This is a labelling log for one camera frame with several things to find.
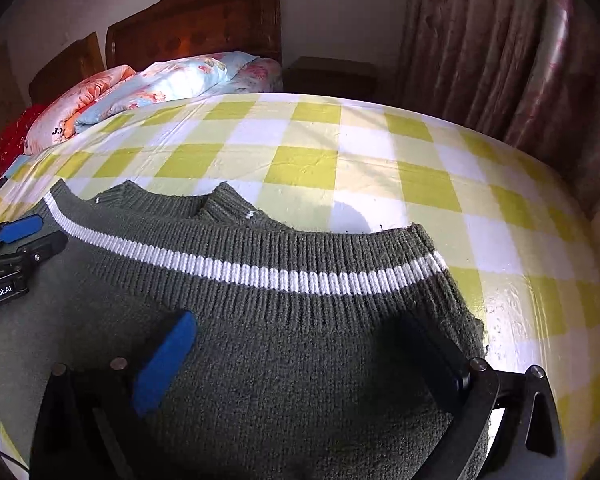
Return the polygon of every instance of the screw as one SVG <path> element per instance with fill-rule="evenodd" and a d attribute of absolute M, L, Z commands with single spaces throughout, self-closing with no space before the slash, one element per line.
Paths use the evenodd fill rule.
<path fill-rule="evenodd" d="M 535 375 L 538 379 L 542 379 L 544 377 L 544 370 L 538 365 L 533 365 L 531 367 L 531 373 Z"/>
<path fill-rule="evenodd" d="M 487 369 L 487 361 L 479 357 L 474 357 L 469 361 L 469 366 L 477 372 L 483 372 Z"/>
<path fill-rule="evenodd" d="M 56 363 L 51 367 L 51 373 L 54 377 L 60 377 L 66 372 L 66 366 L 62 363 Z"/>
<path fill-rule="evenodd" d="M 124 370 L 126 368 L 127 364 L 128 363 L 126 362 L 125 358 L 123 358 L 123 357 L 115 357 L 109 363 L 109 367 L 112 370 Z"/>

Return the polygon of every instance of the checkered sheet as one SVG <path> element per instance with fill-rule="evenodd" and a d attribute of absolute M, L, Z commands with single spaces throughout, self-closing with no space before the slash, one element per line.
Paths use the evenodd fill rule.
<path fill-rule="evenodd" d="M 600 276 L 589 223 L 546 166 L 497 140 L 376 104 L 294 94 L 216 96 L 124 112 L 30 160 L 0 221 L 58 179 L 90 198 L 126 179 L 163 194 L 228 180 L 297 229 L 419 222 L 488 332 L 494 368 L 548 372 L 570 478 L 600 452 Z"/>

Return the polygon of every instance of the curtain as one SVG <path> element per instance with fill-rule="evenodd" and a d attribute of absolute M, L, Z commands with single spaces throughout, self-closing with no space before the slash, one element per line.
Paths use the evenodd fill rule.
<path fill-rule="evenodd" d="M 600 24 L 583 0 L 408 0 L 396 105 L 502 140 L 600 206 Z"/>

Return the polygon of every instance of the nightstand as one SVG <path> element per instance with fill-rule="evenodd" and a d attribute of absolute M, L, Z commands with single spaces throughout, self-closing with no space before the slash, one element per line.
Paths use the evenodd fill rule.
<path fill-rule="evenodd" d="M 284 90 L 371 101 L 378 74 L 371 63 L 327 57 L 299 57 L 283 74 Z"/>

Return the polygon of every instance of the ribbed neckband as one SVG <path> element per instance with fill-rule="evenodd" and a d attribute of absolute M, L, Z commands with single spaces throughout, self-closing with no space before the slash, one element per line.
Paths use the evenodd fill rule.
<path fill-rule="evenodd" d="M 442 258 L 418 224 L 373 234 L 275 232 L 186 218 L 98 208 L 59 180 L 50 195 L 59 211 L 83 228 L 165 250 L 258 267 L 315 272 L 360 272 L 425 261 L 434 273 Z"/>
<path fill-rule="evenodd" d="M 98 193 L 88 202 L 147 214 L 193 218 L 200 212 L 209 197 L 208 194 L 197 196 L 160 195 L 143 189 L 135 182 L 125 180 L 122 184 Z"/>
<path fill-rule="evenodd" d="M 127 180 L 98 193 L 90 202 L 156 216 L 195 218 L 258 229 L 290 229 L 251 205 L 227 182 L 218 184 L 210 194 L 171 196 L 152 193 Z"/>
<path fill-rule="evenodd" d="M 468 355 L 482 352 L 480 322 L 418 224 L 374 234 L 227 226 L 101 207 L 64 181 L 33 212 L 91 246 L 93 272 L 102 279 L 158 301 L 169 294 L 187 302 L 193 294 L 203 317 L 358 332 L 408 309 Z M 258 294 L 237 311 L 231 298 L 243 286 Z M 227 300 L 219 304 L 218 294 Z"/>

